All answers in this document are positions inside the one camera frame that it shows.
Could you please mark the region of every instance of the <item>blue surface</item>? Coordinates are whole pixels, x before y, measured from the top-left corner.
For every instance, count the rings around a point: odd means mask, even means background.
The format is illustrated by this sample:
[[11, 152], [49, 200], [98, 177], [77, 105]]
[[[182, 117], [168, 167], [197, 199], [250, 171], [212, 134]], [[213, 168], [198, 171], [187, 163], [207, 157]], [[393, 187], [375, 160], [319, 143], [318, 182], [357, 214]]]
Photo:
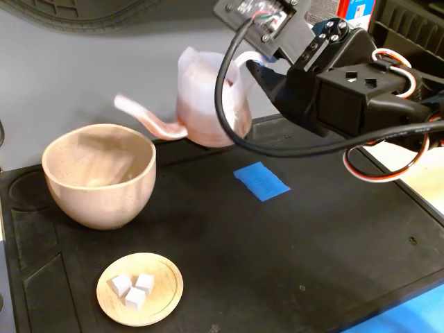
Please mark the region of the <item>blue surface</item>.
[[[354, 19], [355, 17], [363, 17], [370, 15], [373, 10], [374, 2], [375, 0], [350, 0], [345, 19], [349, 20], [349, 19]], [[358, 15], [357, 13], [359, 12], [359, 9], [362, 8], [364, 8], [363, 12], [361, 12], [361, 14]]]
[[251, 164], [234, 172], [234, 176], [261, 201], [265, 201], [290, 190], [261, 162]]
[[444, 286], [398, 305], [344, 333], [444, 333]]

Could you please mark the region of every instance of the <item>speckled bowl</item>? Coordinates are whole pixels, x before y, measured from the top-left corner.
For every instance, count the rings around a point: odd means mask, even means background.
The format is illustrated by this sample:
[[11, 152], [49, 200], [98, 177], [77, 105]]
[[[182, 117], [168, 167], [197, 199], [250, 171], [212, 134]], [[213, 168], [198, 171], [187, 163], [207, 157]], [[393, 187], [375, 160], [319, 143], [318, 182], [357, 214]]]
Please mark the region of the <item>speckled bowl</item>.
[[74, 130], [44, 151], [52, 197], [73, 220], [93, 229], [119, 228], [148, 202], [155, 183], [155, 147], [129, 128], [98, 124]]

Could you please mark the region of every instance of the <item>wooden dish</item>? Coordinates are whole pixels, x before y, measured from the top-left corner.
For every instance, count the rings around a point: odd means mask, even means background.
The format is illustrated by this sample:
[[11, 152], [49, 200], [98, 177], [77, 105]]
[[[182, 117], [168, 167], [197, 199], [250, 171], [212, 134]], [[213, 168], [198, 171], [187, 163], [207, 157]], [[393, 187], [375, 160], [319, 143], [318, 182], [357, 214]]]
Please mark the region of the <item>wooden dish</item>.
[[155, 183], [155, 147], [135, 130], [99, 123], [51, 143], [42, 166], [63, 212], [86, 227], [111, 230], [133, 220], [148, 202]]
[[[140, 273], [154, 275], [154, 288], [140, 310], [125, 306], [125, 298], [120, 298], [111, 288], [111, 279], [126, 273], [136, 283]], [[99, 279], [97, 300], [102, 310], [114, 321], [127, 326], [147, 326], [168, 316], [179, 303], [183, 292], [183, 280], [173, 262], [153, 253], [135, 253], [113, 262]]]

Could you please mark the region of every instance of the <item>teapot spout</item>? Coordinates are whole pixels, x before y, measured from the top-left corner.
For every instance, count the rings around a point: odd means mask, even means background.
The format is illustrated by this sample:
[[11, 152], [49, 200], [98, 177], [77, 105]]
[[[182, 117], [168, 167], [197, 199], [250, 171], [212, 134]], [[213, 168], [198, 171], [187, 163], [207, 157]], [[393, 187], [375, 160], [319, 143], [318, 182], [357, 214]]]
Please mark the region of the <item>teapot spout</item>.
[[163, 140], [178, 140], [188, 135], [188, 130], [180, 123], [164, 123], [145, 107], [133, 100], [117, 95], [114, 106], [140, 121], [151, 134]]

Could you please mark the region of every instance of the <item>black cable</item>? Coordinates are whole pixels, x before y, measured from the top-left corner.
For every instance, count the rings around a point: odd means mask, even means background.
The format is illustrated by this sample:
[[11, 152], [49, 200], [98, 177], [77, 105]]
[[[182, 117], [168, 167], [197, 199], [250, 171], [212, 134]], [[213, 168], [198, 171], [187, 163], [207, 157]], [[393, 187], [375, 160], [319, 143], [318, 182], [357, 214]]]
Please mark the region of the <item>black cable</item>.
[[[439, 112], [435, 112], [432, 113], [431, 115], [428, 116], [427, 118], [427, 122], [430, 121], [430, 119], [434, 116], [436, 116]], [[422, 146], [420, 151], [416, 154], [416, 156], [412, 159], [412, 161], [410, 161], [410, 163], [408, 163], [408, 165], [402, 167], [401, 169], [398, 169], [396, 171], [392, 171], [392, 172], [388, 172], [388, 173], [380, 173], [380, 174], [374, 174], [374, 173], [366, 173], [365, 171], [362, 171], [360, 169], [358, 169], [357, 167], [355, 167], [350, 159], [350, 153], [358, 147], [352, 147], [352, 148], [348, 148], [347, 151], [345, 152], [345, 159], [347, 160], [347, 163], [358, 173], [360, 173], [363, 176], [366, 177], [392, 177], [392, 176], [397, 176], [400, 173], [406, 171], [407, 169], [410, 169], [417, 161], [418, 159], [421, 158], [422, 156], [422, 150], [424, 149], [425, 146], [425, 142], [427, 139], [427, 135], [424, 135], [424, 139], [422, 141]]]
[[335, 151], [342, 151], [343, 149], [347, 149], [350, 147], [363, 146], [367, 142], [372, 142], [375, 140], [392, 139], [394, 137], [403, 137], [406, 135], [444, 131], [444, 121], [435, 121], [433, 123], [417, 123], [376, 130], [374, 132], [366, 133], [341, 142], [335, 142], [333, 144], [323, 144], [320, 146], [312, 146], [307, 148], [268, 148], [244, 140], [243, 138], [238, 136], [237, 133], [233, 131], [233, 129], [231, 129], [230, 124], [227, 122], [225, 112], [223, 111], [222, 91], [225, 75], [227, 74], [227, 70], [230, 66], [233, 55], [241, 42], [244, 40], [248, 29], [252, 24], [253, 20], [248, 19], [237, 30], [236, 35], [231, 41], [230, 47], [228, 47], [228, 50], [223, 57], [221, 68], [219, 69], [219, 73], [217, 74], [216, 87], [214, 91], [214, 105], [216, 108], [217, 117], [219, 118], [219, 122], [221, 123], [221, 126], [227, 136], [238, 146], [260, 155], [282, 158], [297, 158], [324, 155], [328, 153], [333, 153]]
[[438, 76], [435, 75], [423, 73], [421, 71], [418, 71], [417, 69], [414, 69], [413, 72], [416, 72], [419, 76], [425, 78], [426, 80], [430, 80], [435, 83], [439, 83], [440, 85], [444, 85], [444, 78], [439, 78]]
[[5, 141], [5, 129], [3, 128], [3, 124], [1, 123], [0, 120], [0, 146], [3, 144], [4, 141]]

